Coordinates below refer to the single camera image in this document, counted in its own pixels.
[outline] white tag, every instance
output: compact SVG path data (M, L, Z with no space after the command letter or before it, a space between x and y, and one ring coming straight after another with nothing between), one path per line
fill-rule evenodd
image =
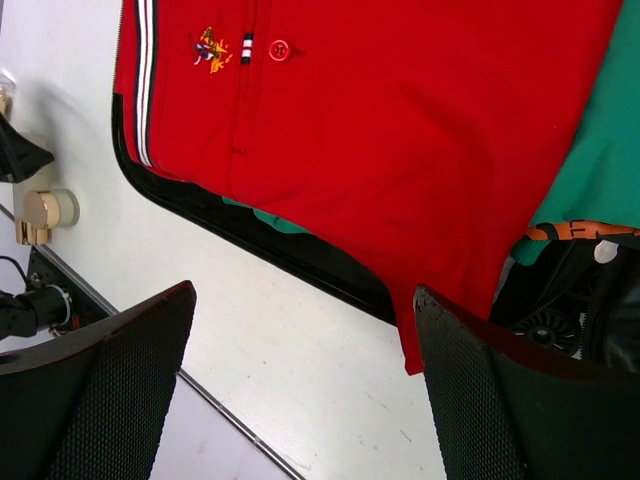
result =
M596 262L604 265L616 258L618 255L618 244L610 242L609 240L603 240L593 251L593 258Z

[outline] embroidered logo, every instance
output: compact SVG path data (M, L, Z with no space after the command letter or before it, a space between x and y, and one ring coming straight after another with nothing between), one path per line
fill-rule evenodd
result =
M213 29L209 27L200 35L200 41L196 42L196 54L198 57L194 65L198 65L204 60L211 63L209 73L216 73L224 68L233 57L233 54L229 53L228 49L229 44L224 43L224 40L217 41L213 38Z

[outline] button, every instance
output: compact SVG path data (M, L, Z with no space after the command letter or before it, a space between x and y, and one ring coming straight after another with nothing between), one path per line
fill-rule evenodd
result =
M284 40L276 40L269 47L269 56L276 62L284 62L291 56L291 47Z

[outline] floor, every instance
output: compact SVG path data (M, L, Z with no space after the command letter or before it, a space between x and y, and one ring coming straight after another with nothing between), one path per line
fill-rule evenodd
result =
M27 267L29 247L14 241L13 222L0 212L0 255ZM8 262L0 262L0 290L20 293L20 276ZM9 337L0 352L26 348L51 340L48 332L35 337ZM182 378L173 395L158 448L151 480L285 480L277 465L236 430Z

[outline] black cable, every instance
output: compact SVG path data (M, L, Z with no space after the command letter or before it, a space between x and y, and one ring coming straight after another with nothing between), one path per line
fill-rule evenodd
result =
M28 287L29 286L29 279L27 278L27 275L24 273L24 270L22 269L22 267L20 266L20 264L16 261L15 258L11 258L11 257L7 257L6 255L0 255L0 260L5 260L11 264L13 264L14 267L16 267L16 270L18 271L18 273L20 274L20 276L22 277L22 281L24 282L24 284Z

